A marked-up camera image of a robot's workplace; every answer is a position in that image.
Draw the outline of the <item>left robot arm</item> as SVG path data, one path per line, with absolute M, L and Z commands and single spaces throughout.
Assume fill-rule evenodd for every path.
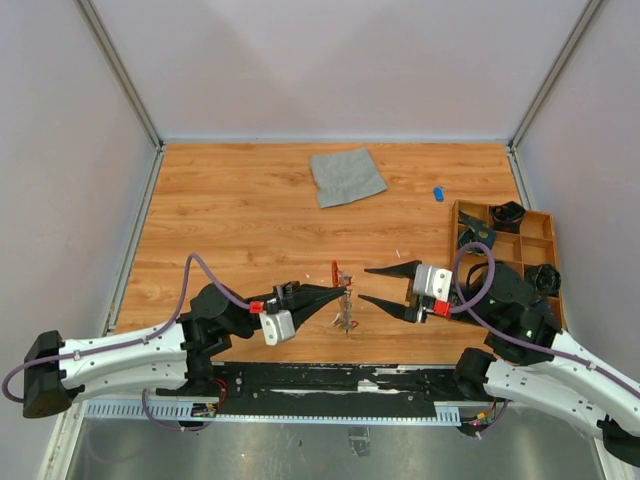
M 22 414 L 46 418 L 75 402 L 121 393 L 212 397 L 224 391 L 226 381 L 212 359 L 230 349 L 233 338 L 261 333 L 268 346 L 289 341 L 346 292 L 294 281 L 242 298 L 210 283 L 191 299 L 188 311 L 164 324 L 81 340 L 44 332 L 24 359 Z

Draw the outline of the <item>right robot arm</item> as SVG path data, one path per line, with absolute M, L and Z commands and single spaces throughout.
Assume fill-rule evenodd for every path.
M 410 281 L 406 304 L 364 298 L 390 316 L 409 323 L 437 316 L 486 329 L 486 347 L 466 348 L 454 368 L 460 397 L 523 403 L 590 434 L 617 459 L 639 464 L 638 383 L 588 353 L 561 327 L 548 299 L 509 264 L 476 264 L 461 286 L 451 271 L 419 261 L 374 272 Z

